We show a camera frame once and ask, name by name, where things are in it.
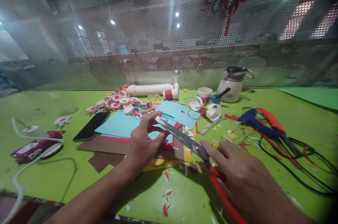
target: smartphone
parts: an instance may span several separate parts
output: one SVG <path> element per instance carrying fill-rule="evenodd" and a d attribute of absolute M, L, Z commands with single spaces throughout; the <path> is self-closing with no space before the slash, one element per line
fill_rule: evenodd
<path fill-rule="evenodd" d="M 109 112 L 96 113 L 85 127 L 74 137 L 73 142 L 92 140 L 97 134 L 95 132 L 96 128 L 106 121 L 109 114 Z"/>

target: thermos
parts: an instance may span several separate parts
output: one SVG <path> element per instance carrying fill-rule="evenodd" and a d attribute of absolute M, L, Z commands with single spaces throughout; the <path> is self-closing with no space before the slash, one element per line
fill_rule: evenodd
<path fill-rule="evenodd" d="M 223 102 L 234 103 L 238 100 L 242 91 L 244 76 L 249 79 L 254 78 L 252 72 L 246 68 L 230 66 L 224 71 L 224 76 L 218 86 L 217 94 L 222 93 L 226 88 L 230 88 L 231 90 L 222 96 Z"/>

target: scissors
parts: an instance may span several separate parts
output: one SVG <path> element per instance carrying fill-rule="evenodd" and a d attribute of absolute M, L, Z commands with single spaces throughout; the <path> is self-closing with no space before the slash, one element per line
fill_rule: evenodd
<path fill-rule="evenodd" d="M 211 164 L 210 164 L 210 156 L 208 155 L 205 148 L 192 140 L 189 136 L 185 135 L 180 130 L 176 129 L 169 123 L 160 120 L 159 117 L 156 118 L 156 121 L 162 125 L 168 132 L 170 132 L 176 139 L 178 139 L 183 145 L 190 148 L 195 154 L 197 154 L 204 162 L 208 170 L 210 171 L 210 179 L 211 182 L 221 199 L 224 207 L 228 210 L 228 212 L 231 214 L 231 216 L 236 220 L 239 224 L 247 224 L 247 222 L 242 218 L 242 216 L 239 215 L 239 213 L 236 211 L 236 209 L 232 206 L 232 204 L 229 202 L 228 198 L 226 197 L 222 186 L 217 181 L 217 178 L 224 181 L 225 176 L 223 173 L 219 173 Z"/>

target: white cable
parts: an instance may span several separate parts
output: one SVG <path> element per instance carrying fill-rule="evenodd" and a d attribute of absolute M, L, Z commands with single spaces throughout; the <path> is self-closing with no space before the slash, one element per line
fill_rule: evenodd
<path fill-rule="evenodd" d="M 43 153 L 41 153 L 41 155 L 39 155 L 35 160 L 33 160 L 32 162 L 30 162 L 27 166 L 25 166 L 23 169 L 21 169 L 14 177 L 13 177 L 13 180 L 12 180 L 12 183 L 14 184 L 15 188 L 17 189 L 18 191 L 18 198 L 17 200 L 15 201 L 15 204 L 14 206 L 12 207 L 12 210 L 11 212 L 8 214 L 7 218 L 3 221 L 2 224 L 8 224 L 11 219 L 15 216 L 15 214 L 17 213 L 20 205 L 21 205 L 21 202 L 22 200 L 24 199 L 24 188 L 21 186 L 21 184 L 19 184 L 18 182 L 18 178 L 19 176 L 21 175 L 21 173 L 23 173 L 28 167 L 32 166 L 37 160 L 39 160 L 43 154 L 47 151 L 50 151 L 52 149 L 54 149 L 55 147 L 61 145 L 64 140 L 62 139 L 53 139 L 53 138 L 43 138 L 43 137 L 28 137 L 28 136 L 24 136 L 24 135 L 21 135 L 19 133 L 19 130 L 17 128 L 17 125 L 15 123 L 15 118 L 12 118 L 12 124 L 13 124 L 13 127 L 14 127 L 14 131 L 16 132 L 16 134 L 22 138 L 26 138 L 26 139 L 36 139 L 36 140 L 54 140 L 54 141 L 60 141 L 60 143 L 57 143 L 53 146 L 51 146 L 50 148 L 48 148 L 46 151 L 44 151 Z"/>

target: blue paper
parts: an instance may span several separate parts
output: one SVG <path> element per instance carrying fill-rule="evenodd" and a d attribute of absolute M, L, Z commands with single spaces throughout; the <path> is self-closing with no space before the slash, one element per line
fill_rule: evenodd
<path fill-rule="evenodd" d="M 200 116 L 199 112 L 190 110 L 177 102 L 163 101 L 160 103 L 161 105 L 156 110 L 163 112 L 162 117 L 174 120 L 191 129 L 196 123 L 196 118 Z"/>
<path fill-rule="evenodd" d="M 98 127 L 95 132 L 101 133 L 102 136 L 130 139 L 131 132 L 140 124 L 140 121 L 140 119 L 136 119 L 133 116 L 125 115 L 123 111 L 117 111 L 103 125 Z M 176 124 L 172 120 L 168 120 L 168 123 L 173 126 Z M 159 134 L 159 132 L 151 132 L 149 137 L 155 139 Z M 164 142 L 171 144 L 173 136 L 168 135 Z"/>

